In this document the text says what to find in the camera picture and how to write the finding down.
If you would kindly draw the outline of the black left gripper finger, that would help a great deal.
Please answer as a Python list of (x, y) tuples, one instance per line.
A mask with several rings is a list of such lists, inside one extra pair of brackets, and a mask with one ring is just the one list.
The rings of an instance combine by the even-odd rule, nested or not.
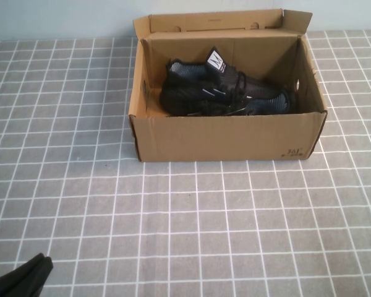
[(39, 296), (46, 274), (46, 257), (39, 253), (15, 270), (0, 276), (0, 296)]
[(52, 269), (50, 257), (33, 258), (9, 273), (1, 296), (39, 295)]

